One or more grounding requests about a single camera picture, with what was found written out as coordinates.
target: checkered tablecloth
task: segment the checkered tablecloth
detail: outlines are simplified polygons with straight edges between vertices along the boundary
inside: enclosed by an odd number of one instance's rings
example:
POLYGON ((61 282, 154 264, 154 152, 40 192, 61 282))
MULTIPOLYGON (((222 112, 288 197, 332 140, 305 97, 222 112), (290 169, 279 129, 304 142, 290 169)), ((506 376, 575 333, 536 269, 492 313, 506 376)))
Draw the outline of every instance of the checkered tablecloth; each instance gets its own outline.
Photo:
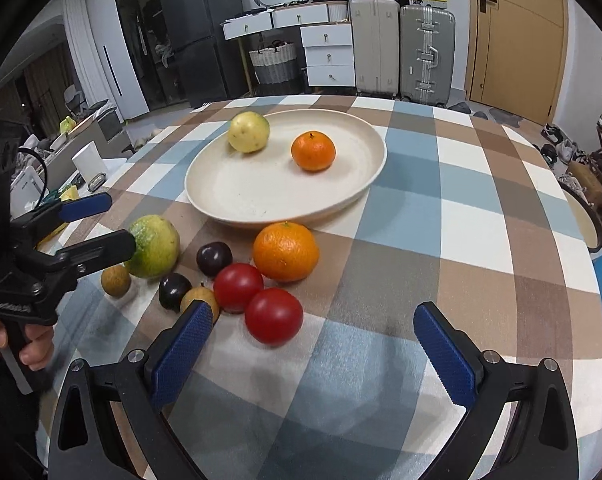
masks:
MULTIPOLYGON (((248 262, 255 233, 198 213, 183 190, 186 170, 238 112, 297 108, 370 122, 385 137, 387 163, 362 199, 311 226, 321 260, 308 279, 286 287, 305 309, 294 340, 264 348, 247 335, 241 316, 220 317, 169 417, 201 470, 211 480, 418 478, 463 414, 412 331, 414 307, 427 300, 480 349, 524 364, 556 359, 587 464, 602 423, 597 281, 555 177, 506 126, 361 97, 213 103, 126 163, 106 184, 111 210, 71 224, 55 247, 160 214, 181 235, 178 272, 209 285, 197 270, 197 249, 224 240, 236 261, 248 262)), ((98 280, 84 278, 60 304, 42 444, 72 359, 117 361, 146 348, 176 319, 159 306, 156 282, 134 280, 115 301, 98 280)), ((507 408, 475 478, 494 462, 509 416, 507 408)), ((132 458, 145 471, 143 458, 132 458)))

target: black refrigerator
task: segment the black refrigerator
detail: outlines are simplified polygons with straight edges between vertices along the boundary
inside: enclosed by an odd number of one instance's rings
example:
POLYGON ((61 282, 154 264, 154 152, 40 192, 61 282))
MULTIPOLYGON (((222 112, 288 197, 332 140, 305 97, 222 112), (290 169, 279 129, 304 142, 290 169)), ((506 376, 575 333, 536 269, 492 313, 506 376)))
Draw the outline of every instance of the black refrigerator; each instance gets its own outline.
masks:
POLYGON ((161 7, 190 106, 245 94, 238 44, 221 26, 243 12, 241 0, 161 0, 161 7))

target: orange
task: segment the orange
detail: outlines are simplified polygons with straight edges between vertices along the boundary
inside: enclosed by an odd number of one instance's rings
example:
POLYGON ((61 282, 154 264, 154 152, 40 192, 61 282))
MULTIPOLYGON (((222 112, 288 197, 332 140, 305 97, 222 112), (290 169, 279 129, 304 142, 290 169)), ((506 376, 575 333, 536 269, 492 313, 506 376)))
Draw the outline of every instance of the orange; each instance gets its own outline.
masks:
POLYGON ((321 171, 329 168, 337 155, 330 137, 315 131, 299 135, 292 143, 291 151, 292 158, 299 168, 306 171, 321 171))
POLYGON ((308 228, 279 222, 264 228, 252 246, 254 266, 278 282, 295 282, 309 276, 319 261, 319 247, 308 228))

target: gray suitcase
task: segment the gray suitcase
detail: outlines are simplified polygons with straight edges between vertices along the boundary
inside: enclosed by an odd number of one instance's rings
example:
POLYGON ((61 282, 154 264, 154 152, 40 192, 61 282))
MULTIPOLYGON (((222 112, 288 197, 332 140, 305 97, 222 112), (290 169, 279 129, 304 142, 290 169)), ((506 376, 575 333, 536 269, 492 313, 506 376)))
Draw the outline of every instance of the gray suitcase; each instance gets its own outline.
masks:
POLYGON ((401 8, 401 96, 445 106, 452 86, 455 17, 444 9, 401 8))
POLYGON ((392 0, 353 0, 354 70, 357 90, 399 93, 399 4, 392 0))

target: wooden door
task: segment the wooden door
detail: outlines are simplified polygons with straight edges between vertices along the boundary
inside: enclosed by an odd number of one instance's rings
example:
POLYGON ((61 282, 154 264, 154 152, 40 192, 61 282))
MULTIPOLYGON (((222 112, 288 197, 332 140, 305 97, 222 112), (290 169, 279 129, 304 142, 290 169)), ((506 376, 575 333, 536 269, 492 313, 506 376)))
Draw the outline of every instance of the wooden door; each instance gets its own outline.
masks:
POLYGON ((470 99, 548 122, 563 77, 565 0, 478 0, 470 99))

